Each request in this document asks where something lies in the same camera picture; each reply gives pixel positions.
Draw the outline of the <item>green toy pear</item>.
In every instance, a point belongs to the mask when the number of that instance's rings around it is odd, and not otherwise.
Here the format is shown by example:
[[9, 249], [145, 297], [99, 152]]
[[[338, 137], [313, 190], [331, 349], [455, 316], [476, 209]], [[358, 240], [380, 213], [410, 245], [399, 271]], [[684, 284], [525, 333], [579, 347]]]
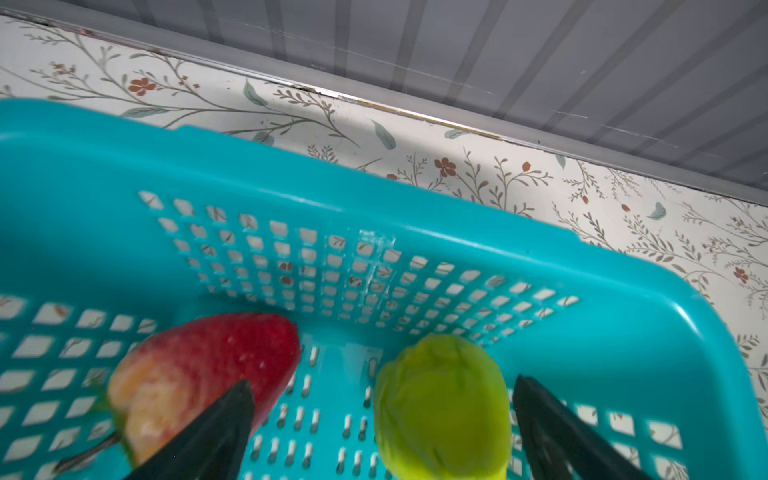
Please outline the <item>green toy pear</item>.
[[454, 335], [430, 335], [377, 374], [379, 456], [397, 479], [503, 479], [512, 447], [497, 363]]

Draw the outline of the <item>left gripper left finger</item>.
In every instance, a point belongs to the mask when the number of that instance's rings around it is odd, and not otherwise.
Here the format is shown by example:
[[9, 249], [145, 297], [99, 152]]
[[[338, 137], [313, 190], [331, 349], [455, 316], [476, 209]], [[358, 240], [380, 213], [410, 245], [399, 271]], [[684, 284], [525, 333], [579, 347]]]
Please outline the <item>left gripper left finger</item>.
[[250, 384], [235, 383], [126, 480], [236, 479], [254, 411]]

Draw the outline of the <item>pale red toy strawberry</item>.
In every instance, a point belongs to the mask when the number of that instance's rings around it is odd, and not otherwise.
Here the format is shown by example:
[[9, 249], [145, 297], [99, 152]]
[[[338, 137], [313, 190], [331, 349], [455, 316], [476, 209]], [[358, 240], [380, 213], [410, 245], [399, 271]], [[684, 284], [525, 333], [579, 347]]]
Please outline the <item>pale red toy strawberry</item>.
[[250, 384], [255, 403], [251, 438], [286, 389], [301, 354], [297, 324], [277, 314], [219, 314], [155, 334], [123, 358], [101, 396], [114, 432], [59, 461], [53, 473], [69, 473], [114, 445], [124, 449], [133, 471], [242, 380]]

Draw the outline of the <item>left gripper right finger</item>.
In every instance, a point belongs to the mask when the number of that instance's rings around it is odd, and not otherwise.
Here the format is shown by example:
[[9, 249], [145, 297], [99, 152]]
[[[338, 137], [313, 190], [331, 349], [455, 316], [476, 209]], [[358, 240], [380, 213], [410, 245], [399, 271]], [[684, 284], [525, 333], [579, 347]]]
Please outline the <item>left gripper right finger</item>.
[[512, 405], [535, 479], [648, 477], [534, 378], [517, 377]]

